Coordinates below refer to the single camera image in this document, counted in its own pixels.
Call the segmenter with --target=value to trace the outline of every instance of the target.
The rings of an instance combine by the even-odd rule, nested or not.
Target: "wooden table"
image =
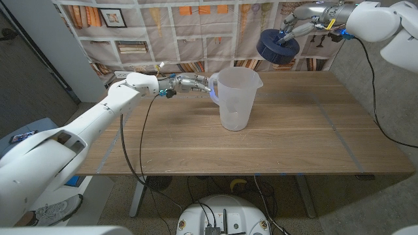
[[[245,129],[221,126],[207,93],[158,97],[142,142],[145,175],[398,174],[409,159],[330,72],[261,72]],[[125,144],[137,172],[151,97],[126,122]],[[92,145],[80,175],[131,174],[116,120]]]

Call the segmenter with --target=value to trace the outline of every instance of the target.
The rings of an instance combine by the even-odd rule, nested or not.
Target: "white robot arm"
[[[379,42],[396,35],[381,50],[388,62],[418,72],[418,10],[407,1],[390,7],[379,7],[378,2],[365,1],[358,6],[336,3],[308,3],[295,9],[284,19],[280,32],[284,33],[277,43],[285,43],[295,37],[307,35],[318,29],[335,30],[343,26],[346,33],[367,42]],[[298,20],[311,22],[294,28]]]
[[[120,114],[136,107],[146,95],[209,87],[196,74],[179,74],[158,80],[131,73],[113,84],[108,96],[70,124],[37,133],[19,143],[0,160],[0,227],[13,226],[45,189],[54,191],[67,182],[86,160],[92,143]]]

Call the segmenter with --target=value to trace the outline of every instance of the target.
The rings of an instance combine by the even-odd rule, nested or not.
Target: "plastic pitcher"
[[[215,95],[214,81],[217,80]],[[240,131],[248,123],[255,92],[263,86],[260,76],[245,67],[231,67],[209,78],[210,98],[219,105],[221,124],[230,131]]]

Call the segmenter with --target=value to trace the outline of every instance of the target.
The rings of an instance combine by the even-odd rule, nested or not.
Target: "navy blue lid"
[[[284,37],[277,29],[266,29],[257,43],[257,51],[260,55],[271,63],[285,65],[292,62],[295,55],[299,53],[299,43],[291,39],[282,45],[276,44],[279,39]]]

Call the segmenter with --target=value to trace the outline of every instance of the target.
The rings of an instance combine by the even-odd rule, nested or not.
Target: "printed backdrop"
[[[231,66],[323,71],[343,43],[331,41],[328,31],[315,30],[297,38],[300,52],[288,65],[271,64],[258,54],[260,32],[279,29],[288,14],[311,1],[52,2],[104,84],[114,79],[113,71],[154,71],[162,61],[161,72],[217,72]],[[299,21],[296,27],[306,22]]]

